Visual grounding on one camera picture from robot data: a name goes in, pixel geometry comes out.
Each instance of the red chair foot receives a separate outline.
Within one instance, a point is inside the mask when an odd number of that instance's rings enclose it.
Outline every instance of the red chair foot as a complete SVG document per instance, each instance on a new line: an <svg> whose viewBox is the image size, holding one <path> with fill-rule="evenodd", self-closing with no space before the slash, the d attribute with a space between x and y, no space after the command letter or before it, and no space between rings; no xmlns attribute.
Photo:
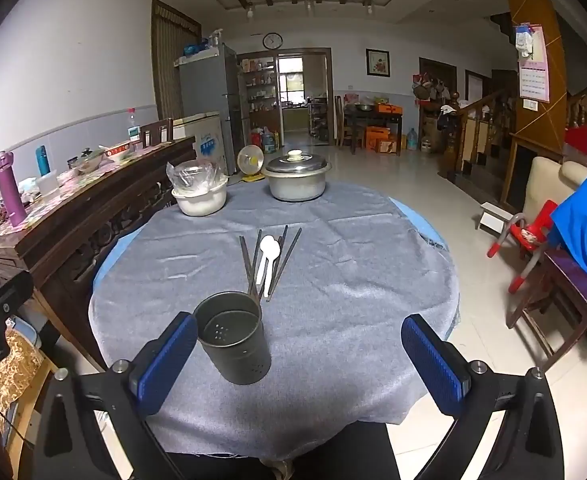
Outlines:
<svg viewBox="0 0 587 480"><path fill-rule="evenodd" d="M496 253L499 250L500 246L497 243L495 243L491 246L490 250L487 251L487 256L493 258L494 256L496 256Z"/></svg>
<svg viewBox="0 0 587 480"><path fill-rule="evenodd" d="M515 294L524 282L525 279L522 276L516 276L509 285L509 294Z"/></svg>

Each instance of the metal cup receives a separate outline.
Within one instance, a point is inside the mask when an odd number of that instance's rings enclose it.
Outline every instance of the metal cup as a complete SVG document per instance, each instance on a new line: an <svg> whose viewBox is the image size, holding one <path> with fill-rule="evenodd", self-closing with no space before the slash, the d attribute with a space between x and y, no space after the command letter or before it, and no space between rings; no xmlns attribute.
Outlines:
<svg viewBox="0 0 587 480"><path fill-rule="evenodd" d="M262 309L244 292L219 292L196 307L198 339L214 366L233 384L253 384L271 367Z"/></svg>

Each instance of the red child chair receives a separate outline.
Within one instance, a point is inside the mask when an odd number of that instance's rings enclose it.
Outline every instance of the red child chair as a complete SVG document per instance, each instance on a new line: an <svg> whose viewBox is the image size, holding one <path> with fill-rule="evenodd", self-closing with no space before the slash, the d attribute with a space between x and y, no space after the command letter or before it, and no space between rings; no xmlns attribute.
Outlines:
<svg viewBox="0 0 587 480"><path fill-rule="evenodd" d="M519 276L516 276L509 285L509 293L514 294L520 285L526 280L529 273L538 263L538 260L547 248L547 233L553 227L553 220L551 220L551 213L558 207L553 200L547 200L542 206L541 211L536 216L532 224L525 226L525 215L518 213L513 215L513 218L502 229L500 237L497 242L491 246L487 251L487 256L492 258L500 249L502 244L507 239L507 235L511 233L512 237L518 240L521 246L521 251L529 251L531 253L531 260Z"/></svg>

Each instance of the small white step stool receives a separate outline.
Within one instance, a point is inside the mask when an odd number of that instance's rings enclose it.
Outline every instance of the small white step stool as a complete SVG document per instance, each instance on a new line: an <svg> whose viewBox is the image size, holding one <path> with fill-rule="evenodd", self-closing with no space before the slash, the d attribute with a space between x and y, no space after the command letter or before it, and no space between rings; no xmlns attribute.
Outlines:
<svg viewBox="0 0 587 480"><path fill-rule="evenodd" d="M480 226L488 228L490 231L500 234L502 229L505 228L505 223L512 219L513 215L504 209L500 209L498 206L484 202L481 206L482 216L476 226L476 229Z"/></svg>

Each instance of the gray refrigerator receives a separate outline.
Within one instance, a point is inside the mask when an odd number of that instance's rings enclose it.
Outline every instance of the gray refrigerator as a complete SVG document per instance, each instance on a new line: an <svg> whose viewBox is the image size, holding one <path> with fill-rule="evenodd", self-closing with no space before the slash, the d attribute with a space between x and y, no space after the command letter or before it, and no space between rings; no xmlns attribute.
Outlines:
<svg viewBox="0 0 587 480"><path fill-rule="evenodd" d="M244 147L243 123L248 122L246 91L240 94L236 53L221 43L217 54L202 52L180 65L185 116L219 112L228 174L236 173L238 152Z"/></svg>

